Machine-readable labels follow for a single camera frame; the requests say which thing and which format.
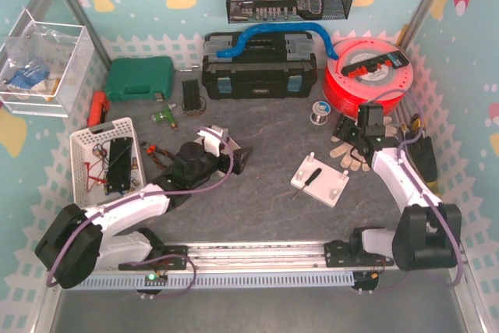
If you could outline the black handled screwdriver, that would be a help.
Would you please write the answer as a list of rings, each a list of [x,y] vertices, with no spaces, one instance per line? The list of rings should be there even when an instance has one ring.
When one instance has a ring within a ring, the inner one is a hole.
[[[317,168],[309,178],[304,182],[303,186],[296,192],[296,194],[292,197],[292,200],[295,200],[297,196],[308,187],[322,172],[322,168]]]

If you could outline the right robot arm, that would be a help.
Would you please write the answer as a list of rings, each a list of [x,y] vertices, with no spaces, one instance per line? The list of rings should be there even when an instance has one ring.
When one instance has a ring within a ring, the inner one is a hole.
[[[386,136],[382,106],[360,105],[356,119],[340,115],[332,134],[351,145],[381,177],[402,213],[393,231],[355,228],[349,256],[384,257],[402,271],[461,267],[461,211],[432,193],[411,166],[404,143]]]

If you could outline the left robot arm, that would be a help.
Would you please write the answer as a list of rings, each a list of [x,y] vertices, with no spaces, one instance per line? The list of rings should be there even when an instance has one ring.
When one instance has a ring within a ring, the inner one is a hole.
[[[206,146],[205,141],[183,144],[176,155],[180,170],[170,168],[141,190],[106,204],[64,207],[35,248],[48,271],[47,286],[71,289],[107,267],[158,271],[173,259],[185,264],[186,252],[168,251],[150,229],[126,230],[175,210],[193,194],[207,192],[204,184],[216,172],[224,178],[241,174],[253,152],[251,146],[226,143],[213,154]]]

